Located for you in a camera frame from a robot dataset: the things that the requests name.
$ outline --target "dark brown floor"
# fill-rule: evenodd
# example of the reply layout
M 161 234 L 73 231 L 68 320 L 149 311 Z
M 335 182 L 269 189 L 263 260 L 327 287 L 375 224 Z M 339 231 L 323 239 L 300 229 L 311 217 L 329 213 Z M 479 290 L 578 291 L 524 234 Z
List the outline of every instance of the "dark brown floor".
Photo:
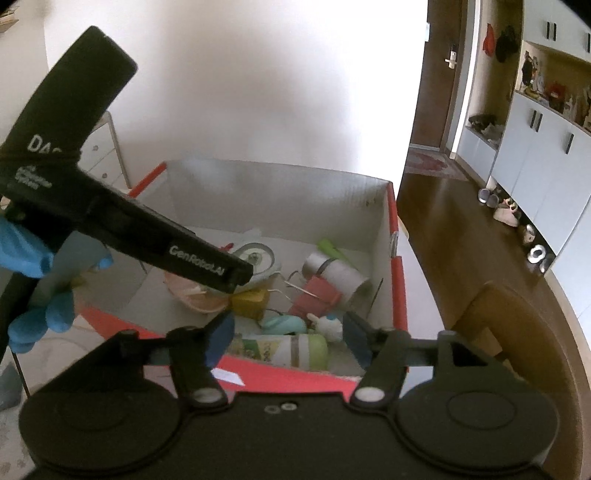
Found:
M 441 318 L 450 328 L 489 280 L 513 288 L 552 328 L 566 352 L 577 352 L 564 314 L 542 276 L 525 259 L 514 228 L 478 202 L 471 181 L 404 174 L 398 214 L 425 273 Z M 584 375 L 582 363 L 573 373 Z

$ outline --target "white toy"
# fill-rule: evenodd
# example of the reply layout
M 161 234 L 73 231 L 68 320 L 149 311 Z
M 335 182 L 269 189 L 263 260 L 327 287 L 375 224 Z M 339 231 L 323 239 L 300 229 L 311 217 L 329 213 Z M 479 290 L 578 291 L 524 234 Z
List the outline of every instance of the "white toy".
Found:
M 327 342 L 340 342 L 343 339 L 343 324 L 339 319 L 318 318 L 313 313 L 309 313 L 307 317 L 312 322 L 314 330 L 321 334 Z

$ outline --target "silver screw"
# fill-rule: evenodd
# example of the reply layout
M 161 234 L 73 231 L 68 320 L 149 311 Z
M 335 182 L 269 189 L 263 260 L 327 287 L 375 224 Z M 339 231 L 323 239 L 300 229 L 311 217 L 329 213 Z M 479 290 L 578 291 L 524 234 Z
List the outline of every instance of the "silver screw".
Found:
M 365 403 L 376 403 L 382 400 L 386 394 L 380 388 L 362 387 L 355 391 L 355 398 Z
M 205 387 L 193 392 L 193 400 L 199 403 L 215 403 L 222 399 L 222 392 L 217 388 Z
M 286 401 L 285 403 L 281 404 L 281 409 L 285 411 L 294 411 L 297 410 L 297 404 L 290 401 Z
M 281 413 L 281 409 L 277 406 L 277 405 L 267 405 L 265 408 L 265 413 L 268 413 L 270 415 L 276 415 L 278 413 Z

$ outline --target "brown leather chair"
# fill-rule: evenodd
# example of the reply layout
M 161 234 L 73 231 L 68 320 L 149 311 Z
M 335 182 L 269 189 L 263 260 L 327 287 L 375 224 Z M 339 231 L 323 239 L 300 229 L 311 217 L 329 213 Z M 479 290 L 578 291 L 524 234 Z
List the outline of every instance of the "brown leather chair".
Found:
M 452 327 L 470 340 L 488 327 L 515 372 L 548 394 L 560 416 L 558 435 L 544 462 L 556 480 L 579 480 L 582 414 L 567 358 L 535 309 L 513 290 L 487 283 Z

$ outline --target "red patterned rug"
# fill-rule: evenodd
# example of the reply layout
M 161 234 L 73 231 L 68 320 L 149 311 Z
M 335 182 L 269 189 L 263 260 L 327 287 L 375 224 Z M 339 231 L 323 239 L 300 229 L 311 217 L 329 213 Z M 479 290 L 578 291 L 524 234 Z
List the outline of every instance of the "red patterned rug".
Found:
M 468 181 L 460 167 L 446 155 L 432 150 L 409 148 L 404 173 Z

